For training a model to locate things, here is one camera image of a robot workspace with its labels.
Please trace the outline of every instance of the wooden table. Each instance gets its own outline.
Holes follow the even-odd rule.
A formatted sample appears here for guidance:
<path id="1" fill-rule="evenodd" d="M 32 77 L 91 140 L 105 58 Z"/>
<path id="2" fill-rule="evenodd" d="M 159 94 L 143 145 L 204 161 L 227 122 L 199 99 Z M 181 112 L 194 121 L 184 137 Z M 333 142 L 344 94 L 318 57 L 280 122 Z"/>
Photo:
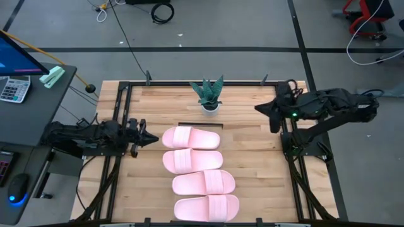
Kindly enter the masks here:
<path id="1" fill-rule="evenodd" d="M 104 81 L 97 105 L 98 119 L 110 120 L 115 105 L 119 81 Z M 303 81 L 299 87 L 306 88 Z M 198 96 L 190 86 L 134 87 L 129 118 L 146 119 L 147 131 L 160 137 L 179 122 L 209 122 L 224 124 L 214 129 L 221 135 L 217 149 L 223 154 L 222 169 L 231 173 L 236 182 L 232 193 L 240 200 L 240 211 L 232 222 L 297 221 L 288 163 L 282 153 L 279 134 L 270 133 L 267 116 L 255 111 L 254 106 L 275 97 L 271 86 L 224 86 L 220 96 L 223 105 L 216 117 L 205 117 Z M 122 120 L 122 111 L 118 121 Z M 313 121 L 299 121 L 299 127 L 310 127 Z M 171 189 L 174 174 L 162 163 L 163 154 L 170 150 L 161 140 L 139 150 L 139 156 L 129 153 L 123 157 L 112 221 L 152 222 L 175 220 L 174 204 L 185 198 Z M 305 157 L 309 183 L 313 193 L 335 217 L 338 216 L 326 165 L 314 157 Z M 78 192 L 88 205 L 98 192 L 104 157 L 97 157 L 83 170 Z M 305 217 L 307 204 L 300 191 Z M 105 217 L 108 193 L 102 217 Z M 83 212 L 77 198 L 72 218 Z"/>

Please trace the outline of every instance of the chair wheel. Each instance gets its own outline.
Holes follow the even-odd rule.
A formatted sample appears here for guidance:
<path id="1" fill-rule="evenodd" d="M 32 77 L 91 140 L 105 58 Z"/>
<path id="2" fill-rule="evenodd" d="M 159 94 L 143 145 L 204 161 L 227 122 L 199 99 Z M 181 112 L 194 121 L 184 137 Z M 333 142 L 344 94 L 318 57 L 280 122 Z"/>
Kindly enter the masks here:
<path id="1" fill-rule="evenodd" d="M 40 195 L 40 198 L 41 199 L 51 199 L 51 198 L 53 198 L 53 195 L 51 195 L 51 194 L 46 194 L 46 193 L 42 193 L 41 195 Z"/>
<path id="2" fill-rule="evenodd" d="M 384 41 L 387 39 L 386 35 L 373 35 L 371 36 L 371 40 L 380 40 L 380 41 Z"/>
<path id="3" fill-rule="evenodd" d="M 378 62 L 378 64 L 382 64 L 384 61 L 381 61 L 382 59 L 380 58 L 380 57 L 378 57 L 377 59 L 376 59 L 376 61 Z"/>

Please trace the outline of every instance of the yellow cable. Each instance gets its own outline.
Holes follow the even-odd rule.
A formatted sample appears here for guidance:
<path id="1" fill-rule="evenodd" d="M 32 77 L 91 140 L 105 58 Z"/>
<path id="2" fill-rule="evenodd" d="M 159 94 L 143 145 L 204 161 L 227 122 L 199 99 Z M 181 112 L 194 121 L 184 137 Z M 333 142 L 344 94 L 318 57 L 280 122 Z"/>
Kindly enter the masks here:
<path id="1" fill-rule="evenodd" d="M 54 59 L 55 61 L 57 61 L 58 63 L 60 63 L 60 64 L 62 64 L 62 65 L 66 65 L 63 61 L 61 61 L 61 60 L 58 59 L 57 57 L 54 57 L 53 55 L 50 55 L 50 54 L 46 53 L 45 51 L 43 51 L 43 50 L 41 50 L 41 49 L 39 49 L 39 48 L 36 48 L 36 47 L 34 47 L 33 45 L 31 45 L 31 44 L 29 44 L 29 43 L 27 43 L 27 42 L 25 42 L 25 41 L 20 40 L 19 38 L 15 37 L 14 35 L 12 35 L 12 34 L 10 34 L 10 33 L 7 33 L 7 32 L 5 32 L 5 31 L 3 31 L 3 30 L 1 30 L 1 31 L 2 31 L 4 34 L 6 34 L 8 37 L 12 38 L 13 40 L 16 40 L 17 42 L 20 42 L 20 43 L 26 45 L 27 47 L 29 47 L 29 48 L 31 48 L 31 49 L 33 49 L 33 50 L 36 50 L 37 52 L 40 52 L 40 53 L 42 53 L 42 54 L 45 54 L 46 56 L 50 57 L 51 59 Z M 81 78 L 80 76 L 78 76 L 77 73 L 75 74 L 75 76 L 76 76 L 86 87 L 88 87 L 88 83 L 86 83 L 86 81 L 85 81 L 83 78 Z"/>

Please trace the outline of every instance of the calculator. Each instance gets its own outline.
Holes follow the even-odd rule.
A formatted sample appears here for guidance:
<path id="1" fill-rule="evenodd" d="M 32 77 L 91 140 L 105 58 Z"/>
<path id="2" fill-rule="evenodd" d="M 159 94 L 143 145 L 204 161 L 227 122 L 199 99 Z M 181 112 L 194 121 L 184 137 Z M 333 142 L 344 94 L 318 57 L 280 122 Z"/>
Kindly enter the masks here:
<path id="1" fill-rule="evenodd" d="M 30 87 L 30 76 L 9 76 L 6 86 L 0 94 L 0 100 L 22 103 Z"/>

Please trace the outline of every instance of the computer mouse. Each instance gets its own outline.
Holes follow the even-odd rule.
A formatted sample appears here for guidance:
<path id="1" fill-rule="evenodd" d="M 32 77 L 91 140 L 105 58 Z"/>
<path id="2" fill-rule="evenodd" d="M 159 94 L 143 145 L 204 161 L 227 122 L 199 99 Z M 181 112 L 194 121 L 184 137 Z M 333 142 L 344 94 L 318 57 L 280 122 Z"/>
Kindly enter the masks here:
<path id="1" fill-rule="evenodd" d="M 24 199 L 28 189 L 29 175 L 21 173 L 13 177 L 8 186 L 8 200 L 17 203 Z"/>

